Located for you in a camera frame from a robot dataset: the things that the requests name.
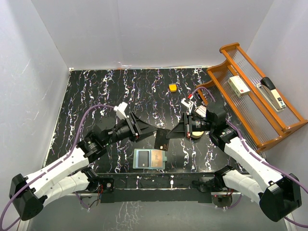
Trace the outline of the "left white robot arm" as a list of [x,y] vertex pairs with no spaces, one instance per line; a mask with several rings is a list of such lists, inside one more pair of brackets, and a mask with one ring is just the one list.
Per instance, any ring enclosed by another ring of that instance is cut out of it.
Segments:
[[106,154],[108,145],[124,139],[139,142],[155,131],[157,127],[134,113],[119,121],[103,117],[69,153],[35,173],[12,178],[9,198],[20,219],[32,219],[47,204],[67,194],[96,191],[100,181],[88,165]]

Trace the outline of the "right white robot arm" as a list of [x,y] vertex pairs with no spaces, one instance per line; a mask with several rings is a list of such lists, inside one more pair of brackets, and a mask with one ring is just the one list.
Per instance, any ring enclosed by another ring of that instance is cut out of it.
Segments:
[[214,145],[249,173],[249,176],[246,176],[231,166],[225,166],[214,173],[213,179],[194,182],[197,187],[220,191],[235,189],[258,203],[262,212],[274,222],[301,207],[298,178],[270,166],[248,146],[237,127],[226,119],[223,106],[210,102],[205,109],[205,116],[201,116],[192,111],[191,101],[184,100],[182,104],[187,110],[166,138],[190,139],[193,132],[207,131]]

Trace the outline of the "gold credit card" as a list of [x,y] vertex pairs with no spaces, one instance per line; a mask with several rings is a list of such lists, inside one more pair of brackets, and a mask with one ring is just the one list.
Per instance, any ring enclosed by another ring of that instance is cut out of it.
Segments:
[[151,151],[151,167],[163,167],[163,152],[161,150]]

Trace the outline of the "green card holder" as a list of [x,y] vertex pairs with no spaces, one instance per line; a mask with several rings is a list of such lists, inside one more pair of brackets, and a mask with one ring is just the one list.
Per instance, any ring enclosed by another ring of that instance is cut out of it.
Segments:
[[[138,151],[141,151],[141,150],[147,150],[149,151],[149,166],[148,167],[142,167],[142,168],[139,168],[137,167],[137,158],[138,158]],[[160,168],[157,168],[157,167],[151,167],[151,151],[152,150],[155,150],[155,149],[135,149],[134,150],[134,157],[133,157],[133,169],[156,169],[156,170],[164,170],[165,167],[166,167],[166,162],[167,162],[167,156],[166,156],[166,152],[165,151],[162,151],[163,152],[163,167],[160,167]]]

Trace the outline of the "black credit card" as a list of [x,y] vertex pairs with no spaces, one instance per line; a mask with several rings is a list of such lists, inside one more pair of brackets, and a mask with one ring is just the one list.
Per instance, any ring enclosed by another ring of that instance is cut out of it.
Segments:
[[137,158],[137,167],[148,167],[149,166],[149,151],[141,150],[138,151],[138,158]]
[[167,151],[169,147],[169,139],[166,138],[170,132],[169,129],[158,128],[156,131],[154,148],[157,150]]

